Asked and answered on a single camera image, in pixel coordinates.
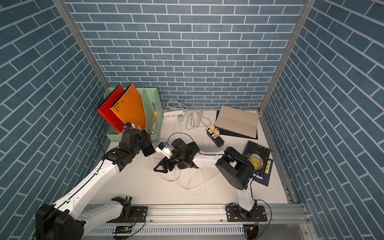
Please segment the phone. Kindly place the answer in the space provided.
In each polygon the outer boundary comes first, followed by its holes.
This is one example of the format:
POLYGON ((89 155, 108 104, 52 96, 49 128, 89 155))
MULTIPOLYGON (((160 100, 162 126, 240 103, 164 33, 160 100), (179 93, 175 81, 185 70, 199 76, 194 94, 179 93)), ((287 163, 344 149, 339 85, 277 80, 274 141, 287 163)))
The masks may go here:
POLYGON ((143 144, 142 153, 144 154, 145 157, 148 157, 148 156, 155 153, 155 148, 153 146, 152 141, 149 141, 149 142, 143 144))

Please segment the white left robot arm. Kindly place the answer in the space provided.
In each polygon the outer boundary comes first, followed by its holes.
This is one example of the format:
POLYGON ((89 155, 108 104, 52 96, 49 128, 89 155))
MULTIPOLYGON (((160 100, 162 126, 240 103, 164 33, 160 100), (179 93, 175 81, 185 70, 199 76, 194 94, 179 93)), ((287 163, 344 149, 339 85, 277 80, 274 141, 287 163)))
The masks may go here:
POLYGON ((118 175, 142 152, 155 152, 146 130, 127 128, 119 146, 108 151, 96 167, 71 191, 52 205, 36 211, 34 240, 80 240, 83 235, 112 220, 136 220, 130 197, 114 197, 107 204, 87 213, 83 210, 103 186, 118 175))

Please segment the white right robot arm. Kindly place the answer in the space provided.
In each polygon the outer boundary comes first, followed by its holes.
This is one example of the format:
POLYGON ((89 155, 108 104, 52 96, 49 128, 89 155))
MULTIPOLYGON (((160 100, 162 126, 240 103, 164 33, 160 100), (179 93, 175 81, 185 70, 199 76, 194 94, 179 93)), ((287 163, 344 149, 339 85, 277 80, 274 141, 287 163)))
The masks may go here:
POLYGON ((195 142, 186 144, 182 139, 172 142, 170 149, 165 142, 159 143, 155 151, 165 157, 154 168, 155 172, 168 173, 175 167, 180 170, 186 168, 216 168, 227 182, 237 189, 239 206, 250 213, 255 208, 251 190, 254 177, 254 166, 232 147, 221 152, 201 152, 195 142))

